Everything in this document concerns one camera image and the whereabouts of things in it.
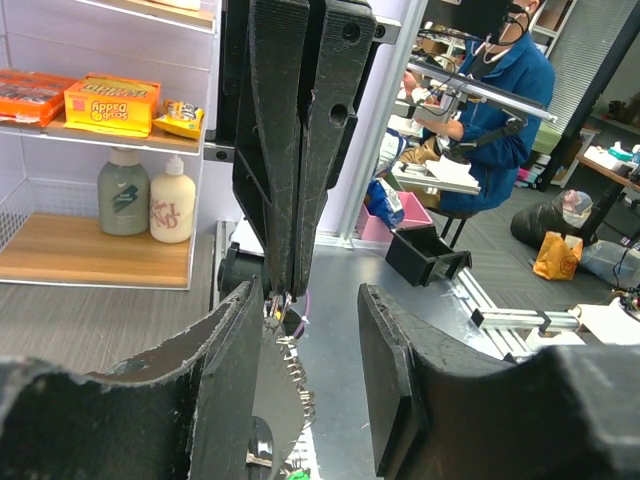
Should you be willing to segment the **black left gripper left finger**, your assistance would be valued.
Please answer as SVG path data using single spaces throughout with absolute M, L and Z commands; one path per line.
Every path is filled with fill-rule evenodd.
M 257 280 L 107 374 L 1 362 L 5 479 L 242 479 L 263 321 Z

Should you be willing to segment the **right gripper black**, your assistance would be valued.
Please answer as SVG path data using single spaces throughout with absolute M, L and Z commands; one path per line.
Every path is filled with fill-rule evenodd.
M 379 47 L 401 26 L 365 1 L 225 1 L 215 158 L 266 240 L 271 285 L 299 297 Z M 292 240 L 294 257 L 292 263 Z

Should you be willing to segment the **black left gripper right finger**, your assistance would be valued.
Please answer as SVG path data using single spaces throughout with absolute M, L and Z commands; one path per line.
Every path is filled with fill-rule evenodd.
M 514 364 L 368 284 L 358 318 L 378 477 L 638 477 L 637 347 L 552 346 Z

